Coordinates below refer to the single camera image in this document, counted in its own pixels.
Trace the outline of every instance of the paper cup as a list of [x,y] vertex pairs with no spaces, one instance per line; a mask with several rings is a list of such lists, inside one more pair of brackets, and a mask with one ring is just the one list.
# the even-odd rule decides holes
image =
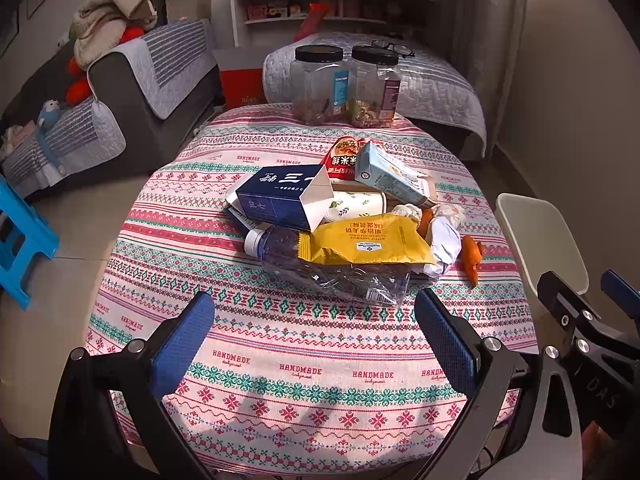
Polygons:
[[353,220],[386,212],[386,197],[380,192],[334,191],[334,201],[324,215],[327,222]]

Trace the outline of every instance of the tablecloth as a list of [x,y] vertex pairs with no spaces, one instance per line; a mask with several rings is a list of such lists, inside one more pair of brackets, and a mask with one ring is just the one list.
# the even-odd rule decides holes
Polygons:
[[[131,208],[90,318],[91,354],[147,338],[199,290],[216,316],[175,394],[172,420],[209,467],[248,474],[363,470],[431,454],[465,397],[447,382],[415,322],[412,278],[402,306],[369,306],[311,294],[268,275],[247,256],[226,217],[225,190],[261,166],[315,163],[353,134],[436,180],[441,202],[462,204],[484,245],[471,288],[457,262],[434,286],[446,307],[481,336],[535,351],[522,282],[494,215],[467,169],[432,137],[396,116],[388,130],[304,126],[289,105],[220,115],[175,162],[157,171]],[[120,393],[114,405],[139,442]],[[516,393],[505,398],[508,415]]]

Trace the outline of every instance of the plastic jar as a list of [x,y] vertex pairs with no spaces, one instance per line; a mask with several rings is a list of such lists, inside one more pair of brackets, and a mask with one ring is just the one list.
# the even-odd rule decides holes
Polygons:
[[293,115],[306,124],[347,118],[349,69],[339,46],[299,46],[291,62]]
[[388,128],[394,120],[400,80],[398,54],[376,46],[357,45],[349,65],[348,111],[357,128]]

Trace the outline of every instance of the blue stool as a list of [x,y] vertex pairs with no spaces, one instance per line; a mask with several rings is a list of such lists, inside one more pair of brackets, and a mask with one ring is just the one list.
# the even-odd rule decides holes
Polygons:
[[[42,253],[52,259],[60,240],[2,176],[0,210],[13,224],[5,240],[0,241],[0,286],[26,310],[30,298],[20,284],[24,273],[35,253]],[[16,249],[21,237],[24,242]]]

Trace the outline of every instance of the black jar lid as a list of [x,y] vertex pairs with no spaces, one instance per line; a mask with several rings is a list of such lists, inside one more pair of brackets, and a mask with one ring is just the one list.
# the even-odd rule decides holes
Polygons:
[[396,66],[398,64],[397,52],[377,46],[356,45],[351,51],[351,57],[376,65]]
[[296,60],[308,63],[342,61],[342,49],[333,45],[303,45],[296,49]]

